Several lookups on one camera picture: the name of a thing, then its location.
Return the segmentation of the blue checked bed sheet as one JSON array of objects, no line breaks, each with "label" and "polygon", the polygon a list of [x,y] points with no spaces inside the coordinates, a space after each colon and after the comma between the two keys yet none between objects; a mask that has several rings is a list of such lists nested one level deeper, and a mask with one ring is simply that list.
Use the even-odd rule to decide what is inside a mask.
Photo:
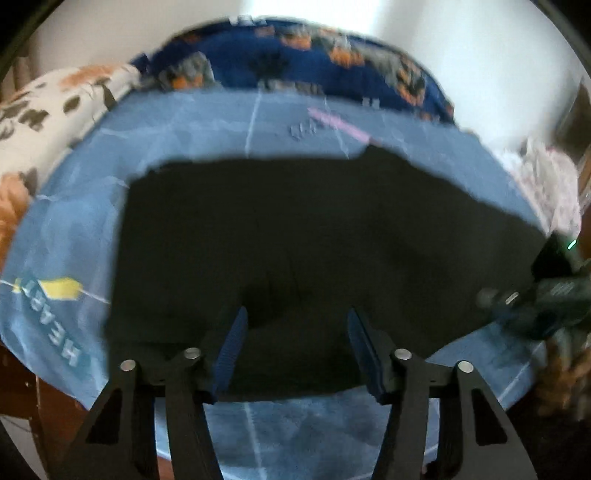
[{"label": "blue checked bed sheet", "polygon": [[[349,160],[370,147],[543,233],[509,173],[454,126],[296,92],[134,93],[74,146],[20,224],[1,277],[3,343],[89,410],[123,361],[110,363],[104,325],[134,180],[172,162]],[[458,363],[458,342],[491,320],[476,309],[483,327],[420,357]],[[205,405],[220,479],[374,479],[390,409],[356,366],[361,384],[339,392],[242,401],[227,389]]]}]

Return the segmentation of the beige striped curtain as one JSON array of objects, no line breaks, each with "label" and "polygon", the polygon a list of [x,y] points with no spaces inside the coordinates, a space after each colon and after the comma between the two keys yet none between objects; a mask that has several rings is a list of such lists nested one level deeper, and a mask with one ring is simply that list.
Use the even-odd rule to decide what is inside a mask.
[{"label": "beige striped curtain", "polygon": [[7,101],[36,76],[34,49],[28,43],[17,55],[1,80],[1,101]]}]

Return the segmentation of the brown wooden bed frame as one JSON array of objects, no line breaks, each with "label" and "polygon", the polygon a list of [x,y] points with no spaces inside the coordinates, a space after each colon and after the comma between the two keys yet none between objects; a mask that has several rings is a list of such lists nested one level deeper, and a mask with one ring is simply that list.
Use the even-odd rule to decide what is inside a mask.
[{"label": "brown wooden bed frame", "polygon": [[136,361],[123,361],[86,410],[2,347],[1,413],[29,424],[50,479],[160,477],[154,392]]}]

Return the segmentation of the white orange floral pillow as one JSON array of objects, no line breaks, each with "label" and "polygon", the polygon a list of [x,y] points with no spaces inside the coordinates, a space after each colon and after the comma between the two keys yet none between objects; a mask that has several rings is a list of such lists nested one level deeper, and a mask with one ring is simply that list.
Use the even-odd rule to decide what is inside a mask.
[{"label": "white orange floral pillow", "polygon": [[2,261],[32,198],[139,79],[130,64],[58,69],[1,104]]}]

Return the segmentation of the black pants orange lining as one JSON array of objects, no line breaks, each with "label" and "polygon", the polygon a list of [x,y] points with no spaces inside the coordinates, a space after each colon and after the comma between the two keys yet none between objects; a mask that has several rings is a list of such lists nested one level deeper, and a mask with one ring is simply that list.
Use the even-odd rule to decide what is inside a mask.
[{"label": "black pants orange lining", "polygon": [[484,288],[517,289],[545,235],[370,147],[355,159],[172,162],[134,180],[104,337],[143,367],[221,341],[247,314],[228,397],[361,384],[346,317],[429,357],[487,322]]}]

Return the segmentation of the navy dog print blanket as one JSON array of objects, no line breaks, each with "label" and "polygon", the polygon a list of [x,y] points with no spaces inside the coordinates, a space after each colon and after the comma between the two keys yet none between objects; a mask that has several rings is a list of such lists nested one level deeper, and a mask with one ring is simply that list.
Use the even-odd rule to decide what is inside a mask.
[{"label": "navy dog print blanket", "polygon": [[223,87],[346,99],[451,124],[454,106],[410,54],[310,22],[239,18],[187,29],[132,60],[144,85]]}]

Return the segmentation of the white pink crumpled cloth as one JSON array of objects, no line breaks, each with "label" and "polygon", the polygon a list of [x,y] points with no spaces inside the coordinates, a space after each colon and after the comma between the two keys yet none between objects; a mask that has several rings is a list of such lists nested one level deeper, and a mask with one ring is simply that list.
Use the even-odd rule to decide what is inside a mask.
[{"label": "white pink crumpled cloth", "polygon": [[519,152],[502,150],[496,157],[529,202],[545,234],[576,239],[582,216],[578,171],[570,157],[533,138]]}]

